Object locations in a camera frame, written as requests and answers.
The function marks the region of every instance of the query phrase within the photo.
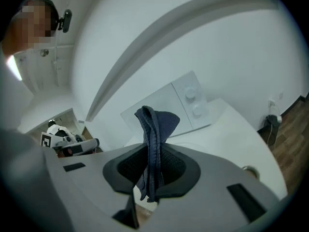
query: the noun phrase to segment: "metal knob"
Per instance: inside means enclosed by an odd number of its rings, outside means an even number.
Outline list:
[[[184,92],[186,98],[193,99],[195,97],[195,91],[196,91],[195,88],[188,87]]]
[[[193,107],[193,114],[195,116],[201,116],[202,115],[202,108],[199,105],[195,105]]]

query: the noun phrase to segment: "floor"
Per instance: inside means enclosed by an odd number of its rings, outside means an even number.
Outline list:
[[[269,131],[262,132],[261,137],[267,142]],[[269,149],[280,166],[288,193],[294,193],[309,165],[309,101],[298,101],[282,117],[277,140]]]
[[[140,205],[136,204],[135,205],[136,209],[136,216],[137,220],[139,222],[140,227],[145,224],[145,222],[148,220],[148,218],[152,215],[152,211],[149,211]]]

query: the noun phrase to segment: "black slot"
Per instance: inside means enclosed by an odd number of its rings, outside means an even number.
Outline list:
[[[79,162],[79,163],[63,166],[63,168],[66,172],[69,172],[69,171],[73,171],[73,170],[76,170],[76,169],[79,169],[79,168],[83,168],[85,166],[86,166],[85,164]]]
[[[131,228],[139,228],[140,225],[136,217],[133,193],[131,193],[128,199],[126,208],[124,210],[118,211],[115,215],[113,215],[113,218],[127,226],[130,226]]]
[[[72,154],[77,154],[77,153],[81,153],[83,151],[83,148],[81,145],[75,145],[70,147]]]
[[[249,222],[255,221],[266,212],[242,184],[228,186],[227,190],[237,202]]]

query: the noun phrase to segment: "blue cloth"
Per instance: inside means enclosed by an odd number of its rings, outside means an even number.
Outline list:
[[[140,177],[137,187],[143,200],[155,201],[155,191],[164,185],[161,174],[161,143],[165,143],[179,124],[179,117],[170,112],[154,111],[149,106],[143,106],[135,113],[144,130],[144,143],[148,146],[148,165]]]

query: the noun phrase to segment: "power cord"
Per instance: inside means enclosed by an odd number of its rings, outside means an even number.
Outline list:
[[[266,143],[267,146],[269,146],[269,145],[268,145],[268,142],[269,142],[270,135],[271,135],[271,133],[272,133],[272,124],[270,124],[270,125],[271,125],[271,130],[270,130],[270,134],[269,134],[268,139],[267,139],[267,143]]]

